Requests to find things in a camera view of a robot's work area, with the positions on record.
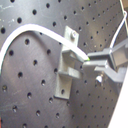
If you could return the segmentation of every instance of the pegboard hole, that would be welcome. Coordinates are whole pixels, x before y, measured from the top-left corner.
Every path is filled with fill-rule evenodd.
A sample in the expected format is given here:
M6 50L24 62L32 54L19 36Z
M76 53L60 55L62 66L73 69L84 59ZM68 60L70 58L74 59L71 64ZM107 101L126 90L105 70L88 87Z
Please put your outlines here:
M82 11L84 10L84 7L83 7L83 6L81 7L81 10L82 10Z
M56 27L56 22L53 22L53 24L52 24L52 25L53 25L53 27Z
M58 72L58 69L57 69L57 68L55 68L55 69L54 69L54 73L55 73L55 74L57 74L57 72Z
M67 20L67 16L66 15L64 16L64 20Z
M5 31L6 31L6 30L5 30L5 28L4 28L4 27L2 27L2 28L1 28L1 33L2 33L2 34L4 34L4 33L5 33Z
M47 3L47 4L46 4L46 7L47 7L47 8L50 8L50 4L49 4L49 3Z
M23 124L22 125L22 128L27 128L27 124Z
M48 55L51 54L51 50L50 50L50 49L47 50L47 54L48 54Z
M10 50L10 51L9 51L9 55L10 55L10 56L13 56L13 55L14 55L13 50Z
M37 60L34 60L33 61L33 65L36 66L38 64L38 61Z
M12 110L13 110L13 112L17 112L17 106L16 105L14 105L13 107L12 107Z
M67 101L67 106L70 106L70 102L69 101Z
M89 22L88 21L86 22L86 25L89 25Z
M21 17L19 17L18 19L17 19L17 23L21 23L22 22L22 18Z
M85 115L84 118L86 119L87 118L87 115Z
M36 15L36 14L37 14L36 9L34 9L34 10L32 11L32 13L33 13L33 15Z
M58 2L60 3L60 2L61 2L61 0L58 0Z
M95 21L95 17L93 17L92 20Z
M65 90L64 90L64 89L62 89L62 90L61 90L61 94L63 95L64 93L65 93Z
M46 125L44 128L48 128L48 126Z
M29 39L25 40L25 44L28 45L30 43Z
M87 80L85 80L84 83L87 84Z
M3 85L2 90L3 90L3 92L7 92L7 85Z
M84 47L86 47L86 46L87 46L87 43L85 43L85 42L84 42L84 44L83 44L83 45L84 45Z
M91 7L91 4L89 3L88 6Z
M98 17L100 17L100 14L98 14Z
M74 11L73 13L74 13L74 15L76 15L76 11Z
M40 32L40 35L42 36L43 34Z
M42 80L42 81L41 81L41 85L42 85L42 86L44 86L45 83L46 83L45 80Z
M74 119L75 118L75 115L72 115L72 119Z
M76 95L79 95L79 90L76 91Z
M19 72L19 73L18 73L18 77L19 77L19 78L23 77L23 73L22 73L22 72Z
M80 70L83 70L82 65L80 66Z
M27 97L28 97L28 99L31 99L31 98L32 98L32 93L29 92L29 93L27 94Z
M40 110L37 110L37 111L36 111L36 115L37 115L37 116L40 116Z
M49 98L49 103L52 103L52 102L53 102L53 98L50 97L50 98Z
M15 2L15 0L10 0L10 2L11 2L11 3L14 3L14 2Z
M56 113L56 118L59 118L60 117L60 114L59 113Z
M82 28L81 27L79 27L79 31L82 31Z
M84 105L83 104L80 104L80 107L83 107Z
M90 39L93 40L93 36L91 36Z
M89 94L88 94L88 97L90 97L90 96L91 96L91 94L89 93Z

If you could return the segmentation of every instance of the white wire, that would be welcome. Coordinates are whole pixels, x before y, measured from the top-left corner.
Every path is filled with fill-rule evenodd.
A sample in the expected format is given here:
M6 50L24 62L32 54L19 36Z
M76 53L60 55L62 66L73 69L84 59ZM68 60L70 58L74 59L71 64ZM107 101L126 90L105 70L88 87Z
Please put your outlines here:
M113 36L113 39L112 39L111 44L110 44L110 48L113 48L113 46L115 44L115 41L116 41L116 38L117 38L117 36L118 36L118 34L119 34L119 32L120 32L125 20L126 20L126 18L127 18L127 12L124 11L124 18L123 18L122 22L120 23L118 29L116 30L116 33Z
M37 32L41 32L49 37L51 37L52 39L61 42L63 45L65 45L66 47L70 48L76 55L78 55L81 59L83 59L83 61L85 60L89 60L88 56L78 47L76 47L74 44L72 44L70 41L68 41L67 39L63 38L62 36L56 34L55 32L39 26L39 25L35 25L35 24L27 24L27 25L23 25L19 28L17 28L16 30L14 30L9 37L6 39L6 41L4 42L1 51L0 51L0 75L1 75L1 70L2 70L2 65L3 65L3 61L4 61L4 57L6 55L6 52L9 48L9 46L11 45L12 41L21 33L26 32L26 31L37 31Z

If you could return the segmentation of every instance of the metal bracket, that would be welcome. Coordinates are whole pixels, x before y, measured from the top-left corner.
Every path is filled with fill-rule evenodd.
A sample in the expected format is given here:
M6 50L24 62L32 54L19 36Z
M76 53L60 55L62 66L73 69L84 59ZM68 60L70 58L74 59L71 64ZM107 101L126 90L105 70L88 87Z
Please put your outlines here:
M78 45L79 34L66 26L64 37ZM69 48L62 46L60 63L58 68L55 97L69 99L72 79L82 79L83 74L74 69L75 60L81 61Z
M128 38L116 45L114 48L106 48L101 52L89 53L89 62L83 63L83 69L87 76L89 72L97 72L105 74L115 83L123 83L126 74L126 68L119 68L116 72L116 67L128 62Z

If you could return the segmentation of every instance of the pegboard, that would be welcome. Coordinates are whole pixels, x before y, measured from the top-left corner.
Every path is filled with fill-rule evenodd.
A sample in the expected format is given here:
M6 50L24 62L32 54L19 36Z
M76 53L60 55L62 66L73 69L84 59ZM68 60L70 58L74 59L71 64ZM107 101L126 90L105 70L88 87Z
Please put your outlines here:
M64 35L79 33L78 47L97 52L108 47L123 19L120 0L1 0L0 47L19 26L33 23ZM116 44L127 37L125 25ZM69 100L54 98L61 43L25 32L9 47L0 77L2 128L106 128L119 92L107 80L73 80ZM82 63L75 69L83 72Z

